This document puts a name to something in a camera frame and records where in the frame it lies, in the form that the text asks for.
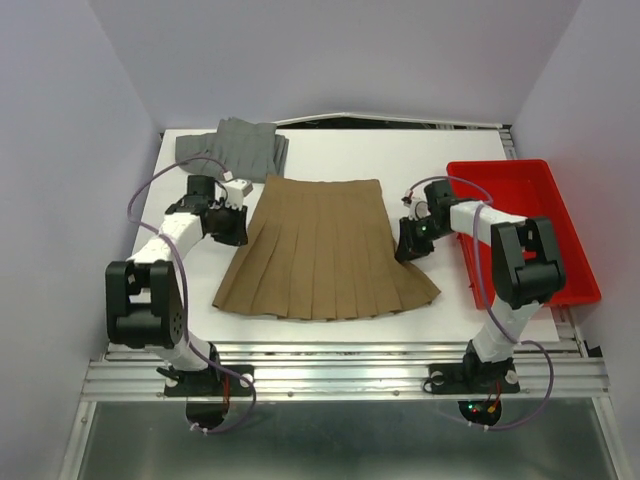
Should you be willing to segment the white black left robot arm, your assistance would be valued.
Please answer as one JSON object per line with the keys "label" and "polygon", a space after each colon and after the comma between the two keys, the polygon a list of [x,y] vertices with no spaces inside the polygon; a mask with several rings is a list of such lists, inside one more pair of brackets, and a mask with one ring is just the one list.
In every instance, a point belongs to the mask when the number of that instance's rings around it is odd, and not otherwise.
{"label": "white black left robot arm", "polygon": [[124,261],[105,271],[106,328],[111,343],[155,353],[199,393],[215,392],[223,371],[213,346],[188,327],[188,290],[183,264],[202,240],[231,247],[248,242],[245,198],[252,182],[223,175],[187,178],[186,193],[165,211],[152,237]]}

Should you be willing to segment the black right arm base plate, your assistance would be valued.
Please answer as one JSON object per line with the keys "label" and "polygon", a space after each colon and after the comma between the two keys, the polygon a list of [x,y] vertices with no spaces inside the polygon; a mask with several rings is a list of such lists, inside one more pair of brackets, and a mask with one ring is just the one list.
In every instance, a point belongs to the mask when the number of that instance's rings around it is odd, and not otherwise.
{"label": "black right arm base plate", "polygon": [[462,363],[436,363],[428,366],[422,389],[434,395],[516,394],[521,391],[513,366],[482,364],[465,367]]}

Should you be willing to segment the grey pleated skirt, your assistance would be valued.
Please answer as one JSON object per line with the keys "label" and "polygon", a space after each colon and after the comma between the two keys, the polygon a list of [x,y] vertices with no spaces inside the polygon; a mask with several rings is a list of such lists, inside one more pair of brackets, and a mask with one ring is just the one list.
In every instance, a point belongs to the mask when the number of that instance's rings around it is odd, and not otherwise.
{"label": "grey pleated skirt", "polygon": [[289,140],[276,130],[274,123],[223,119],[215,132],[177,137],[175,163],[192,175],[222,180],[230,171],[235,178],[264,184],[269,176],[284,176]]}

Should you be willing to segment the tan brown skirt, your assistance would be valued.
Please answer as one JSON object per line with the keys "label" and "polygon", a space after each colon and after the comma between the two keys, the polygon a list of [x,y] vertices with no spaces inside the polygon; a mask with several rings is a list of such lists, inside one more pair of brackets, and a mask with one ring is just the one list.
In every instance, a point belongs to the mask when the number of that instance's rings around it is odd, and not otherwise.
{"label": "tan brown skirt", "polygon": [[353,320],[431,304],[438,287],[395,258],[376,179],[267,178],[214,296],[220,311],[294,320]]}

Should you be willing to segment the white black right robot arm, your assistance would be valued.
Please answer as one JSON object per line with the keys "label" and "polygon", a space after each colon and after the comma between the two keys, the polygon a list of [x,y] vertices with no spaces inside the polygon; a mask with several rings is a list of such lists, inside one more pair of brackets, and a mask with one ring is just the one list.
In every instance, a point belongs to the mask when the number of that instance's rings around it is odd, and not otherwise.
{"label": "white black right robot arm", "polygon": [[489,320],[471,340],[476,355],[460,366],[463,384],[482,390],[496,378],[494,364],[513,355],[521,334],[543,304],[566,284],[566,271],[552,222],[493,207],[483,188],[482,200],[461,198],[451,183],[459,177],[421,181],[422,197],[410,187],[402,197],[409,214],[399,221],[395,259],[405,263],[428,256],[434,242],[451,234],[472,239],[476,285]]}

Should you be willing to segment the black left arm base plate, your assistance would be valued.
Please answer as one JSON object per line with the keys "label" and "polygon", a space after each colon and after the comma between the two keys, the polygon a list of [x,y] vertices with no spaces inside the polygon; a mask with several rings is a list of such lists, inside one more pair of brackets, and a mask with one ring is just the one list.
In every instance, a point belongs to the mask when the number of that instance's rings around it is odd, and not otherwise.
{"label": "black left arm base plate", "polygon": [[[249,364],[229,365],[229,368],[245,379],[253,378],[254,368]],[[164,395],[169,398],[251,396],[245,379],[240,381],[212,367],[200,371],[179,371],[169,366],[158,367],[156,372],[164,378]]]}

